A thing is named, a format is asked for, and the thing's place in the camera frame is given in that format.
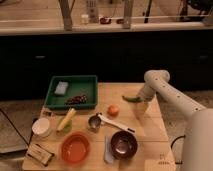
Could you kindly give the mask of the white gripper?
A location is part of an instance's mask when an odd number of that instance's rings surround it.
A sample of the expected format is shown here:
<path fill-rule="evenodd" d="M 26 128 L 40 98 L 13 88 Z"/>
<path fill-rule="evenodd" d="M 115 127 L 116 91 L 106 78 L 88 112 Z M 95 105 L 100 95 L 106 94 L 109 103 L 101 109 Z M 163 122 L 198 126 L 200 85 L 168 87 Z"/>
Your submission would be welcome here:
<path fill-rule="evenodd" d="M 137 96 L 142 100 L 142 101 L 145 101 L 145 102 L 140 102 L 138 104 L 139 106 L 139 111 L 144 114 L 148 107 L 149 107 L 149 103 L 148 101 L 151 101 L 154 96 L 156 94 L 156 91 L 150 87 L 147 83 L 145 83 L 142 88 L 139 90 Z"/>

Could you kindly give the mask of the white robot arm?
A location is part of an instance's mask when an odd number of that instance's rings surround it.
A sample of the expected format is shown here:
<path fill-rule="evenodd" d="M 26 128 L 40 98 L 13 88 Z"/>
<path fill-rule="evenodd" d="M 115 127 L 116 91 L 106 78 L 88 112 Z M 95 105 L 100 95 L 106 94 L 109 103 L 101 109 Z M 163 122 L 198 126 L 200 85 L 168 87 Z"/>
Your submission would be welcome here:
<path fill-rule="evenodd" d="M 213 171 L 213 108 L 207 108 L 169 84 L 167 70 L 149 70 L 138 96 L 151 101 L 159 93 L 186 118 L 181 171 Z"/>

